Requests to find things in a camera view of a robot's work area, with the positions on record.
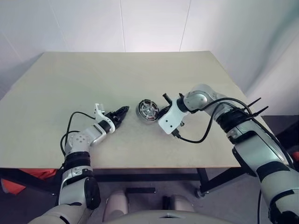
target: black cable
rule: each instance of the black cable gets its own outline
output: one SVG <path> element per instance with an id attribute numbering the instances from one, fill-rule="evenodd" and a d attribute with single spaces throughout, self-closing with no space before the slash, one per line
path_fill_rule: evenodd
<path id="1" fill-rule="evenodd" d="M 62 145 L 62 143 L 63 143 L 63 141 L 64 141 L 64 138 L 65 138 L 65 136 L 66 136 L 66 133 L 61 137 L 61 140 L 60 140 L 60 149 L 61 149 L 61 152 L 62 152 L 62 154 L 65 156 L 65 151 L 64 151 L 64 147 L 63 147 L 63 145 Z"/>
<path id="2" fill-rule="evenodd" d="M 201 142 L 203 142 L 203 141 L 206 139 L 206 137 L 207 137 L 207 135 L 209 134 L 209 132 L 210 132 L 210 129 L 211 129 L 211 126 L 212 126 L 212 123 L 213 123 L 213 119 L 214 119 L 214 117 L 215 117 L 215 115 L 216 115 L 217 109 L 218 109 L 218 107 L 219 107 L 220 105 L 222 105 L 222 104 L 227 104 L 227 105 L 229 105 L 229 106 L 231 106 L 231 107 L 235 107 L 235 106 L 233 106 L 232 104 L 230 104 L 230 103 L 228 103 L 228 102 L 221 102 L 221 103 L 219 103 L 219 104 L 215 107 L 215 109 L 213 110 L 213 113 L 212 113 L 212 115 L 211 115 L 209 124 L 208 124 L 208 126 L 207 126 L 207 128 L 206 128 L 206 132 L 205 132 L 204 136 L 203 136 L 200 140 L 198 140 L 198 141 L 193 141 L 193 140 L 185 139 L 185 138 L 181 137 L 181 136 L 179 135 L 178 132 L 175 134 L 175 136 L 176 136 L 177 138 L 183 140 L 183 141 L 187 141 L 187 142 L 190 142 L 190 143 L 201 143 Z"/>
<path id="3" fill-rule="evenodd" d="M 69 137 L 69 131 L 70 131 L 70 127 L 71 127 L 71 120 L 73 118 L 73 116 L 76 114 L 76 113 L 80 113 L 80 114 L 83 114 L 91 119 L 95 119 L 94 117 L 92 116 L 89 116 L 88 114 L 86 113 L 83 113 L 83 112 L 80 112 L 80 111 L 75 111 L 74 113 L 71 114 L 70 116 L 70 119 L 69 119 L 69 124 L 67 125 L 67 129 L 66 129 L 66 133 L 65 133 L 65 141 L 64 141 L 64 145 L 66 145 L 67 143 L 67 140 L 68 140 L 68 137 Z"/>
<path id="4" fill-rule="evenodd" d="M 243 103 L 242 101 L 238 100 L 238 99 L 235 99 L 235 98 L 230 98 L 230 97 L 225 97 L 225 98 L 220 98 L 220 99 L 216 99 L 214 100 L 213 102 L 207 104 L 206 106 L 204 106 L 203 108 L 200 109 L 200 111 L 204 111 L 205 109 L 207 109 L 209 106 L 217 103 L 217 102 L 220 102 L 220 101 L 223 101 L 223 100 L 231 100 L 231 101 L 235 101 L 239 104 L 241 104 L 242 106 L 244 106 L 244 108 L 248 111 L 249 115 L 252 115 L 252 112 L 251 110 L 249 109 L 249 107 Z"/>
<path id="5" fill-rule="evenodd" d="M 261 222 L 261 200 L 262 200 L 262 191 L 258 194 L 258 201 L 257 201 L 257 224 Z"/>
<path id="6" fill-rule="evenodd" d="M 54 185 L 57 186 L 57 189 L 56 189 L 56 200 L 55 200 L 55 205 L 54 206 L 57 206 L 58 202 L 59 202 L 60 185 L 61 185 L 62 174 L 63 174 L 63 172 L 61 172 L 61 170 L 63 169 L 63 167 L 64 167 L 64 163 L 56 171 L 56 174 L 55 174 L 54 180 L 53 180 Z"/>
<path id="7" fill-rule="evenodd" d="M 281 145 L 281 143 L 277 140 L 277 138 L 270 132 L 268 131 L 267 128 L 265 128 L 260 122 L 258 122 L 255 118 L 252 118 L 252 120 L 261 128 L 263 129 L 264 132 L 266 132 L 267 135 L 270 136 L 270 138 L 278 145 L 278 147 L 280 147 L 282 153 L 284 154 L 286 160 L 288 161 L 289 166 L 292 169 L 295 169 L 295 166 L 290 158 L 290 155 L 288 154 L 288 152 L 285 150 L 285 148 Z"/>

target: round metal object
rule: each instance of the round metal object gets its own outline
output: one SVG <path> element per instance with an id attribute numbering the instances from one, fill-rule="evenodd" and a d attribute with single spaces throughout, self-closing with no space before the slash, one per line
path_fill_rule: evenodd
<path id="1" fill-rule="evenodd" d="M 158 118 L 159 108 L 149 99 L 144 99 L 136 107 L 136 114 L 145 124 L 151 124 Z"/>

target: caster wheel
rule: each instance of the caster wheel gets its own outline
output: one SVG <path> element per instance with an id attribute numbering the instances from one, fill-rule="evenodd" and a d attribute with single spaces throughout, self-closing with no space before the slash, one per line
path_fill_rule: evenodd
<path id="1" fill-rule="evenodd" d="M 194 190 L 194 195 L 196 198 L 200 199 L 203 198 L 206 194 L 202 194 L 199 188 L 196 188 Z"/>

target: white wall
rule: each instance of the white wall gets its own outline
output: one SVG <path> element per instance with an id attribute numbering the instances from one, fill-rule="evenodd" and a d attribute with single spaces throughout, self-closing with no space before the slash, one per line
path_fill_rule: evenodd
<path id="1" fill-rule="evenodd" d="M 298 0 L 1 0 L 0 98 L 45 51 L 210 50 L 249 95 L 298 16 Z"/>
<path id="2" fill-rule="evenodd" d="M 263 96 L 257 107 L 267 102 L 271 109 L 268 115 L 299 114 L 299 35 L 253 89 L 249 99 L 253 101 Z"/>

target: table frame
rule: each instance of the table frame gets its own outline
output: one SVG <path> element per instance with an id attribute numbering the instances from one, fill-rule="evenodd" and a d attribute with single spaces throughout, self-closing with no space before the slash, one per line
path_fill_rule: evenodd
<path id="1" fill-rule="evenodd" d="M 229 168 L 211 180 L 208 179 L 205 168 L 197 168 L 197 173 L 186 174 L 100 174 L 94 177 L 98 182 L 155 182 L 155 181 L 199 181 L 199 188 L 194 190 L 197 198 L 223 187 L 236 180 L 245 172 L 242 168 Z M 42 191 L 53 196 L 57 195 L 60 181 L 41 180 L 16 168 L 0 168 L 0 178 L 23 186 Z"/>

